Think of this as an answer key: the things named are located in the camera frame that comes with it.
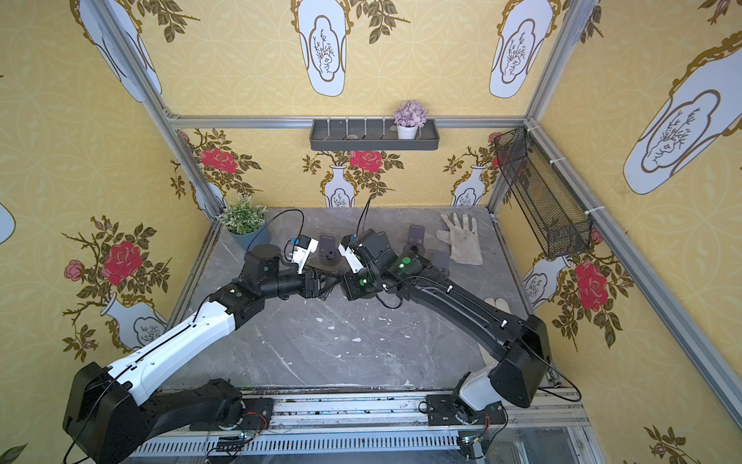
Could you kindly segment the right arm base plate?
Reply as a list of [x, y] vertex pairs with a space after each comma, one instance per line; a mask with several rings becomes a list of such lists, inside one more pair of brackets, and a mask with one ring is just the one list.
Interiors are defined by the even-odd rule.
[[417, 406], [419, 413], [427, 417], [429, 425], [504, 425], [504, 406], [500, 402], [475, 411], [453, 394], [427, 394]]

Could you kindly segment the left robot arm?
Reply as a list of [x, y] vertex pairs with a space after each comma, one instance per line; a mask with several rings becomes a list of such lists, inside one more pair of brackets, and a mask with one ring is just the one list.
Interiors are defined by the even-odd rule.
[[237, 426], [242, 393], [224, 379], [163, 394], [160, 386], [216, 341], [265, 307], [268, 299], [327, 297], [340, 274], [293, 263], [280, 267], [281, 251], [262, 245], [245, 254], [241, 274], [209, 295], [189, 318], [131, 355], [101, 367], [89, 363], [73, 379], [65, 431], [96, 463], [119, 463], [145, 441], [192, 425]]

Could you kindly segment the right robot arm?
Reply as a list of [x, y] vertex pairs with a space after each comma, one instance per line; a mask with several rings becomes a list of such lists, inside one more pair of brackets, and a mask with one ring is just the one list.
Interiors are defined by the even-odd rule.
[[487, 304], [415, 251], [396, 253], [384, 232], [370, 229], [359, 238], [346, 236], [338, 253], [351, 268], [343, 276], [348, 300], [388, 293], [424, 305], [486, 349], [493, 363], [467, 374], [454, 391], [464, 410], [482, 411], [503, 400], [520, 408], [531, 406], [550, 367], [541, 319], [523, 319]]

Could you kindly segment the purple phone stand front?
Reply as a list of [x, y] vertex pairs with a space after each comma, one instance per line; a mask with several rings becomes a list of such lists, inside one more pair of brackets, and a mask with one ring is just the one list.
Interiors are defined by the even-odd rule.
[[334, 288], [338, 286], [343, 282], [342, 276], [329, 276], [325, 281], [325, 286], [323, 290], [323, 299], [326, 299], [332, 295], [332, 291], [334, 291]]

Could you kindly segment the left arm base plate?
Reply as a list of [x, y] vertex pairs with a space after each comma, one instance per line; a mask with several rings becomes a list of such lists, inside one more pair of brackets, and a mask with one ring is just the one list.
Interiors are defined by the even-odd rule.
[[241, 411], [234, 419], [226, 421], [201, 421], [189, 426], [189, 431], [255, 431], [269, 427], [274, 413], [274, 400], [270, 397], [244, 398]]

